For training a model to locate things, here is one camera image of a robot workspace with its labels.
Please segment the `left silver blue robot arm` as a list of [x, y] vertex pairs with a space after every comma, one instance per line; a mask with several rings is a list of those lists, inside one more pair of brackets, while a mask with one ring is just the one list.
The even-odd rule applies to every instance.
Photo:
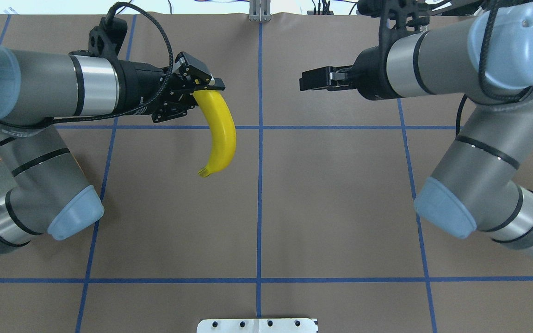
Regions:
[[182, 52], [175, 68], [76, 51], [69, 55], [0, 46], [0, 158], [12, 187], [0, 194], [0, 256], [41, 234], [66, 238], [99, 221], [104, 207], [94, 186], [54, 127], [122, 115], [154, 122], [200, 107], [210, 128], [208, 177], [228, 167], [236, 130], [222, 80]]

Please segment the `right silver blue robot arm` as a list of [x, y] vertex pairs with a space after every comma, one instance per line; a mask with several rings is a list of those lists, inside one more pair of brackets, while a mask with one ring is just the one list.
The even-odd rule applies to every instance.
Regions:
[[466, 238], [479, 231], [533, 259], [533, 191], [513, 177], [533, 149], [533, 0], [489, 0], [481, 15], [424, 30], [431, 6], [360, 0], [378, 45], [352, 65], [302, 73], [301, 91], [356, 89], [368, 100], [461, 93], [476, 108], [414, 201], [418, 215]]

